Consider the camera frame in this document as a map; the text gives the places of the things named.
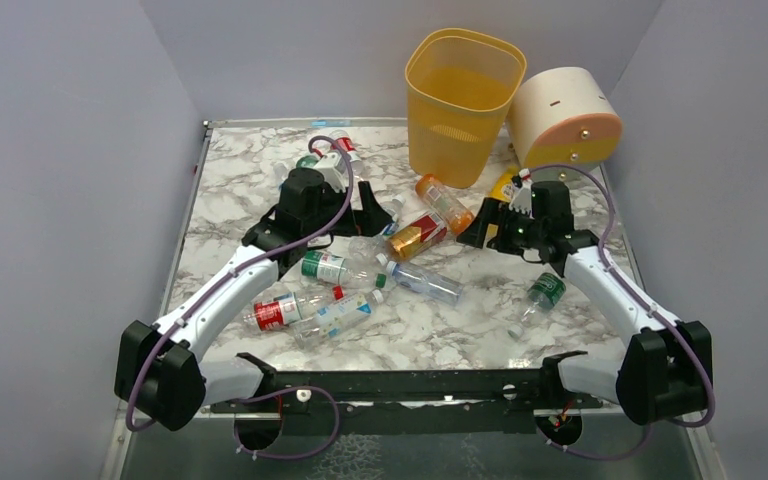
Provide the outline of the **orange cap juice bottle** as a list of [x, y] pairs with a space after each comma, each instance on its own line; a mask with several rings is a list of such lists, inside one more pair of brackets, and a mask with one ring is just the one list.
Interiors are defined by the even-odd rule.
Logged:
[[449, 230], [458, 235], [474, 221], [474, 214], [434, 175], [422, 176], [414, 187], [418, 197], [438, 213]]

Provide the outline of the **green label crushed bottle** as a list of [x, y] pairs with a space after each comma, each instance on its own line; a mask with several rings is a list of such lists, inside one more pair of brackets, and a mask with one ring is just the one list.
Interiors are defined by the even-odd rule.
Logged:
[[507, 334], [515, 340], [523, 339], [527, 327], [548, 316], [565, 292], [566, 285], [559, 276], [542, 273], [528, 288], [521, 315], [507, 326]]

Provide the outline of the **red gold tea bottle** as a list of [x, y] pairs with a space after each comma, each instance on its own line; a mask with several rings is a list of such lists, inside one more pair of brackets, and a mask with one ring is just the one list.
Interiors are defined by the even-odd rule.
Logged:
[[385, 251], [395, 260], [411, 260], [440, 243], [449, 233], [443, 218], [426, 211], [385, 241]]

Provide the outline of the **clear blue cap bottle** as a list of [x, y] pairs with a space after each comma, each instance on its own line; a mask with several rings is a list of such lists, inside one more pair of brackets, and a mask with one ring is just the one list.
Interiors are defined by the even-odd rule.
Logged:
[[452, 307], [461, 298], [464, 286], [459, 281], [410, 262], [390, 260], [383, 253], [377, 254], [376, 260], [397, 285], [412, 292]]

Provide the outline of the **yellow juice bottle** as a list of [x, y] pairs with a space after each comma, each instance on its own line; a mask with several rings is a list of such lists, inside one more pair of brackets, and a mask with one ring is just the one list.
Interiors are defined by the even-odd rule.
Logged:
[[519, 177], [520, 169], [517, 166], [508, 167], [496, 180], [487, 197], [509, 203], [521, 188], [521, 181], [515, 181]]

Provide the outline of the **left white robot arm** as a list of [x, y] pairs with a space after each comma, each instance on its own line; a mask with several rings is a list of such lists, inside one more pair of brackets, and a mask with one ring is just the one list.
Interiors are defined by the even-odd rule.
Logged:
[[260, 381], [238, 361], [201, 363], [222, 330], [302, 260], [318, 237], [374, 237], [393, 221], [370, 184], [355, 179], [349, 153], [335, 148], [312, 167], [289, 171], [278, 202], [243, 236], [221, 269], [160, 318], [123, 331], [114, 376], [134, 432], [158, 423], [184, 427], [205, 405], [252, 395]]

